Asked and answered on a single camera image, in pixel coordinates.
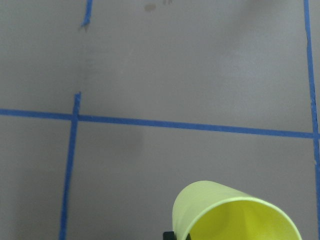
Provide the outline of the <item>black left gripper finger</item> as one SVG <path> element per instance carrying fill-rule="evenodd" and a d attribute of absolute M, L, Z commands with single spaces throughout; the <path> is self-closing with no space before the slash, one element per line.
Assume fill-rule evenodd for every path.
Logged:
<path fill-rule="evenodd" d="M 173 231 L 165 231 L 162 234 L 163 240 L 176 240 L 175 233 Z"/>

